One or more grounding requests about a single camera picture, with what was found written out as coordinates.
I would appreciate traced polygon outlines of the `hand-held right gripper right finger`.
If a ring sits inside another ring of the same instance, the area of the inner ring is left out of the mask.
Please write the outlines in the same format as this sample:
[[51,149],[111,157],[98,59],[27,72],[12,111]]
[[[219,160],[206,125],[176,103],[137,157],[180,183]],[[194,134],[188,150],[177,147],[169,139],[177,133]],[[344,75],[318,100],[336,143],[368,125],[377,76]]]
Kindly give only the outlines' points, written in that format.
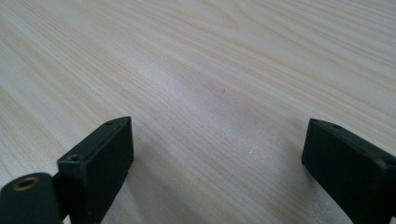
[[354,224],[396,217],[396,157],[347,129],[309,120],[302,164]]

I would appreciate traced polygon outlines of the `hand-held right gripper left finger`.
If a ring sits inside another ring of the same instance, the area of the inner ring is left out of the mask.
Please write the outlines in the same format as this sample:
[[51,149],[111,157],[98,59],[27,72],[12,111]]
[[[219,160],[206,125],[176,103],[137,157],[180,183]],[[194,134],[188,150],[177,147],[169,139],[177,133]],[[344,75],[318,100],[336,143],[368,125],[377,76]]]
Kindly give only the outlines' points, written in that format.
[[132,119],[105,122],[57,160],[62,217],[100,224],[134,161]]

